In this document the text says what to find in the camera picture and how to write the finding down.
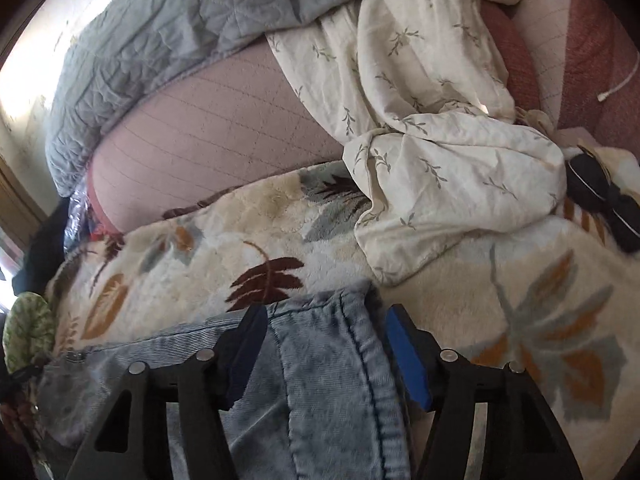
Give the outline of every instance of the white floral sheet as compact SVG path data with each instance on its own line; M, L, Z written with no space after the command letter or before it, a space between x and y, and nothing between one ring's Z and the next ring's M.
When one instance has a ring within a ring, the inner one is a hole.
M469 232L541 219L564 193L560 149L511 124L508 74L479 4L361 0L270 34L291 86L344 145L372 201L355 237L385 284Z

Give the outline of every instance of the plastic bag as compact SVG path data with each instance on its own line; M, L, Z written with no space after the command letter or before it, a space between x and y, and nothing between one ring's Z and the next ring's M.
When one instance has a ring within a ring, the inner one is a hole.
M90 236L90 228L87 216L89 209L89 197L86 193L86 176L76 186L75 191L69 197L69 218L65 227L65 240L63 246L65 254L69 254L78 247L80 242Z

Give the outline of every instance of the blue quilted blanket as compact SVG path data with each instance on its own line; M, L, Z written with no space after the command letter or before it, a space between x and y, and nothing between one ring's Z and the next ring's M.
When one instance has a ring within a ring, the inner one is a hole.
M113 0L66 54L52 103L46 152L60 195L73 192L102 137L137 102L346 1Z

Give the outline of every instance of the dark clothing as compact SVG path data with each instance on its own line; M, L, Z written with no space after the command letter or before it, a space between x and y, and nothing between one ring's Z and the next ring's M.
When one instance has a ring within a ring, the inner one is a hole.
M24 255L24 264L11 283L16 296L22 292L34 292L43 296L47 283L65 261L64 239L68 211L69 199L63 198L31 240Z

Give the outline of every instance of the silver screw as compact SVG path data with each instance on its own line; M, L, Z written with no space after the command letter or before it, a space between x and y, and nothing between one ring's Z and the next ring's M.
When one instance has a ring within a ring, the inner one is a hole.
M131 366L129 366L129 373L131 375L139 375L142 372L145 371L146 365L140 361L132 363Z
M449 350L447 348L446 350L440 352L440 358L447 363L452 363L453 361L458 360L458 352L456 352L455 350Z
M214 355L214 351L211 348L203 348L202 350L198 350L196 359L198 361L211 361Z
M524 366L517 361L509 361L509 370L515 374L521 374L524 371Z

